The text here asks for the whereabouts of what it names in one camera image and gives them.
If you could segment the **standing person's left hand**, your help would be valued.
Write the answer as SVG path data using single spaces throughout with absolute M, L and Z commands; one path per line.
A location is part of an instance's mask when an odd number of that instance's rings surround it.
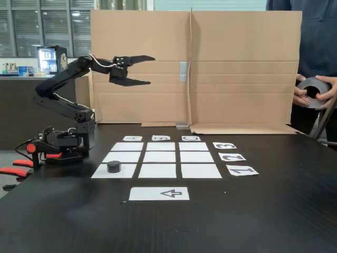
M 325 110 L 329 107 L 329 105 L 331 103 L 331 99 L 336 94 L 336 80 L 337 80 L 337 78 L 336 77 L 328 77 L 328 76 L 319 76 L 319 75 L 316 75 L 315 78 L 322 81 L 322 82 L 328 83 L 332 86 L 331 89 L 328 92 L 326 92 L 324 94 L 320 94 L 320 93 L 316 94 L 317 100 L 320 100 L 320 101 L 326 100 L 326 102 L 322 106 L 316 108 L 316 110 L 318 110 L 318 111 L 319 110 Z

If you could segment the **standing person's right hand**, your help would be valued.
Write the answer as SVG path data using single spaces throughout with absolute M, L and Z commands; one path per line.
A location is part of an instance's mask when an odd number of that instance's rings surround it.
M 293 104 L 308 108 L 312 99 L 307 95 L 307 90 L 301 90 L 297 86 L 294 88 Z

